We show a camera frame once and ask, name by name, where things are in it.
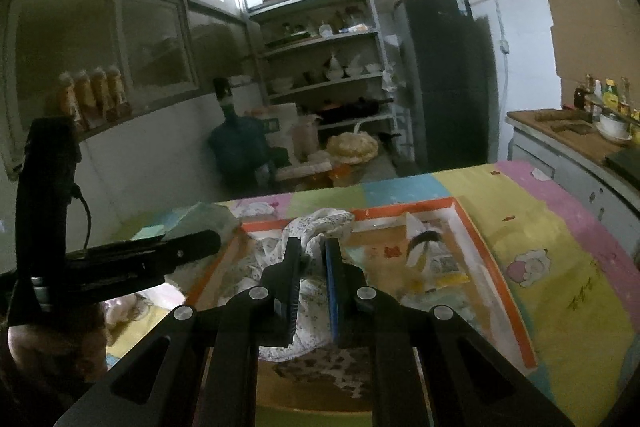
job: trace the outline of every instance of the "cardboard panel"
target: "cardboard panel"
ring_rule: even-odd
[[[630,81],[633,107],[640,108],[640,6],[636,0],[549,0],[556,73],[562,103],[573,105],[575,87],[590,73],[602,81]]]

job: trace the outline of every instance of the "metal screw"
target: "metal screw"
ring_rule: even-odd
[[[189,306],[180,306],[174,311],[174,317],[179,321],[185,321],[193,316],[193,308]]]
[[[448,321],[453,317],[453,310],[448,306],[441,304],[433,309],[433,314],[438,320]]]
[[[362,288],[358,288],[356,295],[361,299],[368,301],[376,296],[376,289],[371,286],[363,286]]]
[[[268,297],[268,295],[269,295],[269,290],[264,286],[254,286],[249,290],[249,296],[256,301],[259,301],[260,299],[265,299]]]

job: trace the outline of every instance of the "white cabinet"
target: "white cabinet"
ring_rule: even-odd
[[[593,168],[588,169],[588,160],[579,164],[565,156],[551,145],[552,138],[543,143],[517,128],[514,131],[510,159],[527,161],[547,174],[580,201],[629,256],[640,261],[640,211],[634,205],[637,191],[600,166],[591,164]]]

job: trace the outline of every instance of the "black cable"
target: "black cable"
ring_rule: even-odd
[[[89,210],[89,205],[86,203],[84,196],[82,195],[82,191],[80,187],[76,184],[71,187],[71,195],[76,198],[76,200],[80,200],[82,206],[84,206],[84,211],[86,213],[86,237],[84,238],[84,247],[83,250],[86,250],[86,247],[89,246],[89,237],[91,236],[91,211]]]

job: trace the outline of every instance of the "black refrigerator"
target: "black refrigerator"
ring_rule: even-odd
[[[401,0],[394,18],[423,172],[487,163],[488,81],[468,0]]]

